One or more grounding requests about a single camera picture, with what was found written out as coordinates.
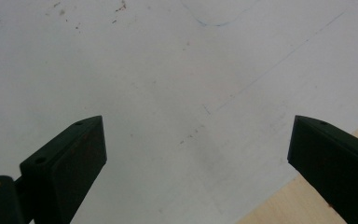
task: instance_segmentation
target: screw hole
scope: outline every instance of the screw hole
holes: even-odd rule
[[[45,162],[45,161],[46,161],[46,158],[41,157],[41,158],[36,159],[36,161],[34,161],[34,163],[36,163],[36,164],[41,164],[41,163],[43,163],[43,162]]]

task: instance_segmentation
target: black plastic part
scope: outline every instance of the black plastic part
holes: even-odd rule
[[[35,223],[70,223],[105,163],[101,116],[74,123],[22,162],[19,191]]]
[[[0,223],[25,223],[14,181],[10,176],[5,175],[0,175]]]
[[[345,221],[358,223],[358,138],[296,116],[288,160]]]

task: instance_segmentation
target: white table surface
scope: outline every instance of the white table surface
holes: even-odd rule
[[[73,223],[235,223],[296,176],[295,114],[358,128],[358,0],[0,0],[0,175],[103,115]]]

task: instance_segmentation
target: light wood table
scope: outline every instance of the light wood table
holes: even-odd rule
[[[358,137],[358,130],[353,133]],[[302,175],[259,205],[237,224],[346,223]]]

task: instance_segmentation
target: wooden surface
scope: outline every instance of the wooden surface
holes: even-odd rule
[[[358,137],[358,130],[353,135]],[[238,222],[244,223],[332,224],[345,221],[302,175],[298,175]]]

